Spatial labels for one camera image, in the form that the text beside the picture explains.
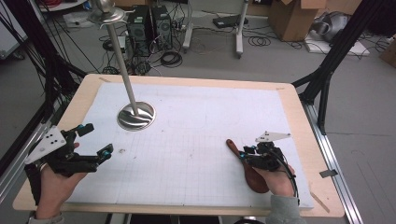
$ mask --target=wire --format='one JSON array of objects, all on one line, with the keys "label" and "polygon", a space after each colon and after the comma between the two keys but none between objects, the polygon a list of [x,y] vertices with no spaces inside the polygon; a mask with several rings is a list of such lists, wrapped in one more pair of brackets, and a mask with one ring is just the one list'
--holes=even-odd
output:
[{"label": "wire", "polygon": [[162,66],[175,68],[183,63],[183,58],[178,52],[168,51],[163,54],[160,61]]}]

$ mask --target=wooden table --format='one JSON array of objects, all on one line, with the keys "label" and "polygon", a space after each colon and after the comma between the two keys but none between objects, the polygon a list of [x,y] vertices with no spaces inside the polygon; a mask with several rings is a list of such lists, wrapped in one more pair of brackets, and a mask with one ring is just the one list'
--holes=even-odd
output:
[{"label": "wooden table", "polygon": [[[316,138],[302,108],[294,87],[287,83],[247,82],[214,79],[173,77],[130,77],[133,83],[202,86],[277,91],[289,122],[295,146],[300,156],[314,208],[301,211],[303,217],[342,217],[345,213],[330,177],[322,178],[319,172],[327,170]],[[88,75],[81,83],[58,127],[69,130],[84,120],[100,85],[104,82],[122,82],[121,76]],[[13,207],[17,210],[35,210],[35,203],[26,181],[17,195]],[[145,213],[175,215],[267,216],[269,210],[245,207],[159,206],[132,204],[65,203],[63,211]]]}]

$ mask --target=human hand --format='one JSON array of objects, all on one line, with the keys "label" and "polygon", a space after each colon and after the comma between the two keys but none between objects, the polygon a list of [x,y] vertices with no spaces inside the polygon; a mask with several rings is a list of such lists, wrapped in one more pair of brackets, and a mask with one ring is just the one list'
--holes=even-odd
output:
[{"label": "human hand", "polygon": [[[262,169],[254,168],[253,169],[259,173],[262,177],[264,177],[267,182],[268,189],[275,195],[285,196],[285,197],[293,197],[294,189],[289,180],[288,174],[286,173],[286,169],[283,166],[280,166],[276,171],[270,172]],[[289,169],[294,174],[294,169],[289,165]]]},{"label": "human hand", "polygon": [[41,196],[35,218],[49,219],[59,216],[62,204],[72,195],[78,182],[86,175],[86,173],[77,173],[66,177],[55,174],[46,164],[41,170]]}]

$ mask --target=grid paper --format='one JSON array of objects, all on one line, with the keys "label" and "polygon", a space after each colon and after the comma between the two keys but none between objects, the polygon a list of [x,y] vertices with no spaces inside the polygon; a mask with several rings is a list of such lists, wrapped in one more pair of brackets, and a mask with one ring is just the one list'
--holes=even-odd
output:
[{"label": "grid paper", "polygon": [[[270,193],[246,183],[240,160],[227,148],[230,138],[242,150],[265,131],[289,133],[277,91],[134,84],[137,101],[153,105],[154,122],[128,132],[117,123],[129,103],[122,83],[104,83],[84,124],[94,131],[78,138],[81,155],[109,143],[113,156],[87,175],[69,202],[157,205],[270,207]],[[306,179],[292,138],[275,141],[296,171],[302,208],[312,208]]]}]

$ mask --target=brown spoon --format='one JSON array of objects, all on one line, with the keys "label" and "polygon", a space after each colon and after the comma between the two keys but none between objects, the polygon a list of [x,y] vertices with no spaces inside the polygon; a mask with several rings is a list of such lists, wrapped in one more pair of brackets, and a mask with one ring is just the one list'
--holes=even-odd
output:
[{"label": "brown spoon", "polygon": [[[227,147],[230,148],[230,150],[239,158],[239,150],[236,147],[235,143],[231,139],[227,139],[225,142],[227,144]],[[251,166],[249,166],[247,163],[242,162],[245,170],[245,179],[247,181],[248,186],[255,192],[257,193],[266,193],[268,192],[268,186],[267,182],[265,182],[265,179],[259,175]]]}]

